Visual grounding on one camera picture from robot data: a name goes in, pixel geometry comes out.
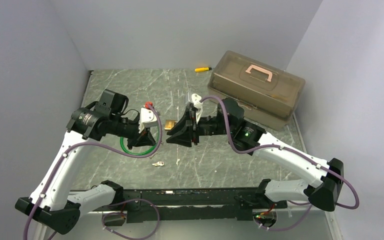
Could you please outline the translucent brown toolbox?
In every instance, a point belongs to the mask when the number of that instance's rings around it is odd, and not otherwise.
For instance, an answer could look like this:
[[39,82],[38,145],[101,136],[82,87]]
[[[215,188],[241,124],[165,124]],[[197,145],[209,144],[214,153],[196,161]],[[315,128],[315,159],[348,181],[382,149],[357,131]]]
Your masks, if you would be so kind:
[[228,50],[213,69],[208,92],[233,98],[244,116],[274,130],[293,118],[305,79]]

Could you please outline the silver key bunch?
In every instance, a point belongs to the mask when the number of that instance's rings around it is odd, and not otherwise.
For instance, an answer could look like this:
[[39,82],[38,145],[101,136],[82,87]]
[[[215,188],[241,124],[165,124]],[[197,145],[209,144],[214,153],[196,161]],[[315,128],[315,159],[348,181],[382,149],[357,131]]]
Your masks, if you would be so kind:
[[155,166],[155,167],[162,167],[162,166],[165,165],[165,163],[163,161],[158,161],[156,163],[153,163],[152,165]]

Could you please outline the brass padlock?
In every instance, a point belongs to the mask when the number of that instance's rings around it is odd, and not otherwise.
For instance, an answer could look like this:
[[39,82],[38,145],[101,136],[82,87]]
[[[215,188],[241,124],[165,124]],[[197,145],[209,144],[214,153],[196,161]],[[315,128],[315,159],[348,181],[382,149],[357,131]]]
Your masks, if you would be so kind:
[[174,126],[178,123],[177,120],[174,119],[167,119],[164,124],[164,130],[170,131]]

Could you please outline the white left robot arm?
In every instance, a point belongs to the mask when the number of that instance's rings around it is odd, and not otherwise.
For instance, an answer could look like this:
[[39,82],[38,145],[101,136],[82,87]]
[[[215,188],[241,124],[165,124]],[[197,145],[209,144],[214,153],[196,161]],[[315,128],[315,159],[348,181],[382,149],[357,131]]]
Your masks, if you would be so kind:
[[45,177],[28,197],[17,200],[15,208],[55,233],[65,235],[85,214],[107,206],[119,209],[125,202],[124,188],[110,180],[72,195],[71,189],[91,147],[102,147],[101,139],[113,135],[128,139],[128,147],[151,146],[157,150],[151,127],[161,129],[161,119],[147,102],[135,119],[125,116],[129,98],[105,89],[99,100],[75,110],[66,126],[61,147]]

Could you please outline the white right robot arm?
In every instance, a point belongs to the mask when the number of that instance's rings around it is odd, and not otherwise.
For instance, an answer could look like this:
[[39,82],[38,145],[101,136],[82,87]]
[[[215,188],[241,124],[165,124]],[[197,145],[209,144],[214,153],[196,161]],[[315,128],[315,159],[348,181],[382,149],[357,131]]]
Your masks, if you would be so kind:
[[192,147],[201,136],[226,135],[236,153],[270,160],[299,176],[298,180],[263,179],[254,194],[256,203],[267,208],[282,201],[307,201],[332,212],[344,184],[344,164],[311,156],[285,144],[264,128],[244,119],[244,109],[228,97],[220,100],[215,117],[202,117],[201,100],[189,102],[182,118],[167,132],[167,143]]

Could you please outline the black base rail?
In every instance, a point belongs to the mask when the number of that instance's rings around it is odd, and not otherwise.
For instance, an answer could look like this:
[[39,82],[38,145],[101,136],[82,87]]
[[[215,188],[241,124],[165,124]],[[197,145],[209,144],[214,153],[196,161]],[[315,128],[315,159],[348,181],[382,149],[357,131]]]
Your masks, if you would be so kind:
[[272,202],[257,187],[126,189],[128,203],[101,206],[97,211],[126,214],[128,223],[235,219],[252,221],[255,215],[286,209],[285,200]]

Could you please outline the yellow screwdriver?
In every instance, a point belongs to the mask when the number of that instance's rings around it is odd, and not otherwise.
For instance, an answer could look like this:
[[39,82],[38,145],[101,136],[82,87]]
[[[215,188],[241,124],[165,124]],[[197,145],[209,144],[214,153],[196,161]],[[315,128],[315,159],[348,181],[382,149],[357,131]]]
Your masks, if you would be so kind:
[[194,69],[194,71],[196,73],[207,72],[207,71],[211,71],[211,70],[212,70],[211,67],[199,67],[199,68]]

